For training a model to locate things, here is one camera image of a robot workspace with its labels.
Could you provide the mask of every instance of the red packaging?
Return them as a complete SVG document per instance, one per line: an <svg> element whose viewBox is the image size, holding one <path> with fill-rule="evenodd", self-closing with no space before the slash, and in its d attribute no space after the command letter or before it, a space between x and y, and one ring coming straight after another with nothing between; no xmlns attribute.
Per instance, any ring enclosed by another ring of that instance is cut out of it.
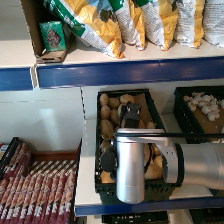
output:
<svg viewBox="0 0 224 224"><path fill-rule="evenodd" d="M4 193L5 193L6 189L7 189L8 184L9 184L9 180L7 180L7 179L4 179L4 180L1 181L1 185L0 185L0 202L1 202L2 198L3 198L3 196L4 196Z"/></svg>
<svg viewBox="0 0 224 224"><path fill-rule="evenodd" d="M36 184L33 189L33 194L31 197L31 201L27 210L26 218L24 221L25 224L31 224L33 221L34 211L36 208L36 203L37 203L38 196L40 194L43 180L44 180L44 176L42 174L37 177Z"/></svg>
<svg viewBox="0 0 224 224"><path fill-rule="evenodd" d="M73 192L74 192L74 185L75 185L75 176L76 173L72 171L69 174L69 182L68 182L68 190L66 192L66 199L65 199L65 211L64 211L64 224L69 223L70 215L71 215L71 202L73 200Z"/></svg>
<svg viewBox="0 0 224 224"><path fill-rule="evenodd" d="M37 215L39 214L39 209L40 209L40 205L41 205L42 198L43 198L43 195L44 195L44 189L45 189L46 181L47 181L47 176L44 176L44 180L43 180L43 183L42 183L42 186L41 186L41 189L40 189L40 193L38 195L37 203L36 203L36 206L35 206L32 224L35 223Z"/></svg>
<svg viewBox="0 0 224 224"><path fill-rule="evenodd" d="M66 184L65 184L65 188L64 188L62 199L61 199L59 214L58 214L56 224L63 224L65 222L64 217L65 217L66 204L67 204L66 195L70 188L74 189L74 181L75 181L75 172L72 171L69 174Z"/></svg>
<svg viewBox="0 0 224 224"><path fill-rule="evenodd" d="M4 209L5 204L6 204L6 201L7 201L7 199L8 199L10 190L11 190L11 188L12 188L12 186L13 186L14 180L15 180L14 177L10 177L10 178L9 178L9 184L8 184L6 190L5 190L5 193L4 193L4 195L3 195L3 198L2 198L2 201L1 201L1 204L0 204L0 215L2 215L3 209Z"/></svg>
<svg viewBox="0 0 224 224"><path fill-rule="evenodd" d="M11 204L10 204L10 199L9 199L9 198L10 198L10 194L11 194L11 192L10 192L9 197L8 197L8 200L7 200L7 202L6 202L6 206L7 206L7 203L9 203L8 214L7 214L6 218L3 218L3 219L2 219L2 217L1 217L1 220L0 220L0 223L1 223L1 224L2 224L2 223L10 224L10 220L11 220L11 217L12 217L12 215L13 215L13 211L14 211L14 208L15 208L15 206L16 206L16 203L17 203L17 200L18 200L18 198L19 198L19 195L20 195L20 193L21 193L21 190L22 190L24 181L25 181L25 178L24 178L24 177L21 177L20 180L19 180L18 186L17 186L17 188L16 188L16 192L15 192L15 194L14 194L14 197L13 197L13 200L12 200Z"/></svg>
<svg viewBox="0 0 224 224"><path fill-rule="evenodd" d="M30 204L30 200L33 194L33 189L36 183L36 177L28 176L26 177L25 183L23 185L22 194L18 199L16 208L14 209L13 217L11 219L11 224L23 223L26 217L27 209Z"/></svg>
<svg viewBox="0 0 224 224"><path fill-rule="evenodd" d="M46 210L46 207L47 207L48 197L49 197L50 191L51 191L52 182L53 182L53 178L48 176L47 180L46 180L46 183L45 183L41 204L39 205L34 224L40 224L41 220L43 220L45 210Z"/></svg>
<svg viewBox="0 0 224 224"><path fill-rule="evenodd" d="M11 224L17 224L18 221L19 221L19 216L20 216L20 213L21 213L21 210L22 210L23 202L25 200L27 189L28 189L29 185L31 184L31 182L32 182L31 176L26 177L26 179L23 183L19 198L16 202L16 206L13 210L13 214L12 214L12 217L11 217Z"/></svg>
<svg viewBox="0 0 224 224"><path fill-rule="evenodd" d="M49 224L55 224L55 222L57 220L58 212L59 212L59 205L60 205L61 198L63 195L65 182L66 182L66 176L64 173L61 173L57 191L56 191L55 198L54 198L54 204L53 204Z"/></svg>
<svg viewBox="0 0 224 224"><path fill-rule="evenodd" d="M57 187L58 187L58 183L59 183L59 176L55 175L53 178L53 183L51 186L51 192L48 198L48 202L47 202L47 208L46 208L46 212L44 217L41 217L41 223L43 224L49 224L49 220L50 220L50 216L51 216L51 211L52 211L52 207L54 204L54 198L55 198L55 194L57 191Z"/></svg>
<svg viewBox="0 0 224 224"><path fill-rule="evenodd" d="M4 224L5 223L5 219L6 219L6 216L8 214L10 205L11 205L12 200L13 200L13 197L14 197L14 195L16 193L16 189L18 187L19 181L20 181L20 178L17 177L17 178L15 178L15 180L13 182L13 185L12 185L12 187L10 189L8 198L7 198L6 203L5 203L5 207L4 207L3 212L1 214L0 224Z"/></svg>
<svg viewBox="0 0 224 224"><path fill-rule="evenodd" d="M16 158L19 154L19 151L21 150L21 143L19 143L19 145L17 146L14 155L12 156L9 164L5 167L5 171L3 174L3 178L4 179L9 179L10 177L10 173L11 173L11 169L15 169L15 164L16 164Z"/></svg>

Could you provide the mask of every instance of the potato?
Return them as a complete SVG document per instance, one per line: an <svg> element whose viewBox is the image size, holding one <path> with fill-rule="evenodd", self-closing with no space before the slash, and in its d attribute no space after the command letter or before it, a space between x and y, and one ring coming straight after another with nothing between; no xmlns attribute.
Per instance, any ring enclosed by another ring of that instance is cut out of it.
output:
<svg viewBox="0 0 224 224"><path fill-rule="evenodd" d="M155 129L155 128L156 126L152 121L148 122L148 124L146 125L146 129Z"/></svg>
<svg viewBox="0 0 224 224"><path fill-rule="evenodd" d="M110 120L115 124L115 126L119 125L118 112L116 109L110 111Z"/></svg>
<svg viewBox="0 0 224 224"><path fill-rule="evenodd" d="M125 119L123 118L123 120L121 122L121 128L124 128L124 124L125 124Z"/></svg>
<svg viewBox="0 0 224 224"><path fill-rule="evenodd" d="M108 120L100 121L100 133L104 140L111 140L113 138L113 125Z"/></svg>
<svg viewBox="0 0 224 224"><path fill-rule="evenodd" d="M152 148L154 149L154 154L155 156L159 156L160 155L160 151L157 148L157 146L155 144L152 144Z"/></svg>
<svg viewBox="0 0 224 224"><path fill-rule="evenodd" d="M131 95L125 94L120 97L121 104L127 105L127 102L135 103L135 98Z"/></svg>
<svg viewBox="0 0 224 224"><path fill-rule="evenodd" d="M104 106L104 105L108 105L108 96L107 94L103 93L101 96L100 96L100 106Z"/></svg>
<svg viewBox="0 0 224 224"><path fill-rule="evenodd" d="M139 129L145 129L145 124L143 123L143 121L140 119L139 121L139 125L138 125Z"/></svg>
<svg viewBox="0 0 224 224"><path fill-rule="evenodd" d="M120 101L117 98L109 98L108 99L108 106L110 109L117 109L120 105Z"/></svg>
<svg viewBox="0 0 224 224"><path fill-rule="evenodd" d="M101 173L100 180L102 184L114 183L114 181L110 178L110 173L105 171Z"/></svg>
<svg viewBox="0 0 224 224"><path fill-rule="evenodd" d="M160 179L163 176L162 170L153 161L150 162L147 172L145 173L145 179Z"/></svg>
<svg viewBox="0 0 224 224"><path fill-rule="evenodd" d="M102 120L108 120L110 117L110 108L107 105L102 106L100 109L100 118Z"/></svg>
<svg viewBox="0 0 224 224"><path fill-rule="evenodd" d="M154 163L156 165L158 165L158 167L162 170L162 156L157 156L155 159L154 159Z"/></svg>
<svg viewBox="0 0 224 224"><path fill-rule="evenodd" d="M146 143L144 144L144 166L149 161L149 157L150 157L149 145Z"/></svg>
<svg viewBox="0 0 224 224"><path fill-rule="evenodd" d="M101 152L104 153L105 150L110 146L110 141L106 141L106 140L103 140L101 145L100 145L100 149L101 149Z"/></svg>

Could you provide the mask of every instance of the green snack bag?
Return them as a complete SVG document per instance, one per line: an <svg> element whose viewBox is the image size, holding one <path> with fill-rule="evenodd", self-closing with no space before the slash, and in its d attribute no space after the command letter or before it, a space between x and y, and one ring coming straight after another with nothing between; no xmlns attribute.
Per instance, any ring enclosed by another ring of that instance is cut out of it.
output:
<svg viewBox="0 0 224 224"><path fill-rule="evenodd" d="M40 23L40 29L46 51L66 50L62 23L59 21Z"/></svg>

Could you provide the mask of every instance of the black crate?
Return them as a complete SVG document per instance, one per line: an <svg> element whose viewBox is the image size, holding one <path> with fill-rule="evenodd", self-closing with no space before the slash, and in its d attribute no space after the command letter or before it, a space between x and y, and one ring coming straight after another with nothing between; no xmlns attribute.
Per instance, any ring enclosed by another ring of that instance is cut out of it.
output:
<svg viewBox="0 0 224 224"><path fill-rule="evenodd" d="M206 95L213 95L218 100L224 99L224 86L195 86L178 87L174 94L174 115L183 133L205 133L195 118L193 112L184 101L184 96L191 96L193 92L205 92ZM186 139L188 144L209 142L209 139ZM224 191L210 189L215 197L224 197Z"/></svg>
<svg viewBox="0 0 224 224"><path fill-rule="evenodd" d="M17 146L19 145L19 139L17 137L13 138L10 142L7 150L5 151L3 157L0 160L0 179L4 174L5 167L9 164L12 156L14 155Z"/></svg>
<svg viewBox="0 0 224 224"><path fill-rule="evenodd" d="M148 105L148 110L150 111L152 120L154 123L157 124L157 129L165 130L159 113L155 107L154 101L148 91L148 89L141 89L141 90L128 90L128 91L116 91L116 92L100 92L97 98L97 127L96 127L96 161L95 161L95 191L96 193L100 194L100 198L104 204L120 204L123 203L118 200L116 196L116 183L109 183L109 184L102 184L100 181L100 175L102 173L102 169L100 166L100 144L102 142L102 138L100 137L100 105L99 105L99 98L100 96L106 93L108 97L120 97L124 94L129 95L139 95L144 93L146 102ZM181 184L169 184L165 183L163 179L158 180L146 180L145 181L145 199L144 202L148 201L163 201L168 200L169 196L172 194L173 190L176 187L180 187Z"/></svg>
<svg viewBox="0 0 224 224"><path fill-rule="evenodd" d="M133 214L103 215L102 223L122 224L122 223L141 223L141 224L168 224L166 211L144 212Z"/></svg>
<svg viewBox="0 0 224 224"><path fill-rule="evenodd" d="M224 208L206 208L189 210L194 224L223 224Z"/></svg>

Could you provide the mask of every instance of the shelf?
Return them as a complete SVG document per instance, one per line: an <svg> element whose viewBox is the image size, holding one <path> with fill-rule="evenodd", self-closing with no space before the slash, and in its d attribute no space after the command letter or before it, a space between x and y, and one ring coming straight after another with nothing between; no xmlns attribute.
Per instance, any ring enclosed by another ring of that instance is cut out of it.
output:
<svg viewBox="0 0 224 224"><path fill-rule="evenodd" d="M38 65L41 88L99 86L224 78L224 49L202 41L200 49L173 42L169 51L147 43L125 45L124 59L111 58L79 40L62 64Z"/></svg>
<svg viewBox="0 0 224 224"><path fill-rule="evenodd" d="M193 224L191 215L188 210L171 210L168 211L168 218L170 224ZM87 217L81 217L78 220L78 224L101 224L102 222L101 215L97 216L87 216Z"/></svg>
<svg viewBox="0 0 224 224"><path fill-rule="evenodd" d="M161 116L166 130L181 132L172 114ZM136 205L103 205L100 195L95 193L95 145L96 119L86 120L77 179L75 213L76 216L102 215L130 212L162 211L188 208L224 207L223 198L212 197L203 186L185 185L174 190L168 201L140 203Z"/></svg>

